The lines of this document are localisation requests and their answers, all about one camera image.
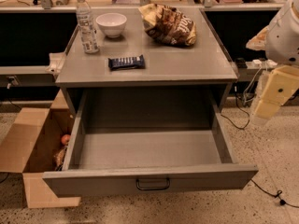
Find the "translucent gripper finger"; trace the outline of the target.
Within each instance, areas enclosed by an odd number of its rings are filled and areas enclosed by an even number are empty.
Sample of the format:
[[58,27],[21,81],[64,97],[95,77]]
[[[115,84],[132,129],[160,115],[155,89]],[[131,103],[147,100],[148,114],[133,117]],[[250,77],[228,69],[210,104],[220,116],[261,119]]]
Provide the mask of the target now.
[[250,121],[254,125],[265,125],[270,118],[270,104],[267,97],[267,83],[269,75],[270,73],[268,71],[262,71],[262,74],[258,79],[255,96],[250,107]]

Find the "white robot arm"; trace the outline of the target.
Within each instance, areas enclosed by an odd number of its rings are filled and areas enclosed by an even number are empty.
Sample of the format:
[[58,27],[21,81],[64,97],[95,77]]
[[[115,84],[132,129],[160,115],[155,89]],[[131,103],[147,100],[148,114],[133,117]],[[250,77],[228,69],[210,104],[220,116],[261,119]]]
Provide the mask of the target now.
[[265,125],[299,90],[299,0],[288,0],[246,47],[278,64],[260,75],[250,107],[250,121]]

